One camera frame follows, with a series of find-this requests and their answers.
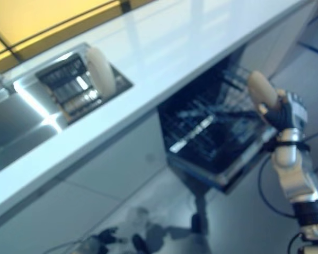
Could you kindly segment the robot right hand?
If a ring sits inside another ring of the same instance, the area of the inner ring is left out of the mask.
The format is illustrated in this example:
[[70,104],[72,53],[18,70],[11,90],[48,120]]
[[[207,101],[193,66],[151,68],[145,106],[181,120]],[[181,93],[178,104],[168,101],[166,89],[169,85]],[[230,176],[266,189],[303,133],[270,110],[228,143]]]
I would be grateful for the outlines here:
[[308,122],[304,100],[299,95],[284,89],[278,89],[277,94],[277,108],[269,107],[266,103],[258,104],[260,116],[278,132],[287,129],[303,132]]

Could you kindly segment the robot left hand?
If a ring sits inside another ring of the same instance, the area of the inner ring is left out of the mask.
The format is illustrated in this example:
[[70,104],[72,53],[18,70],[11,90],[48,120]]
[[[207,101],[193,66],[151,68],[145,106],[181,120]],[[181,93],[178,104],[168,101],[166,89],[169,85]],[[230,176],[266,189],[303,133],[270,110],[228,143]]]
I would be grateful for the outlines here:
[[122,238],[118,238],[115,236],[117,231],[118,227],[107,228],[98,234],[98,239],[105,246],[115,243],[123,243]]

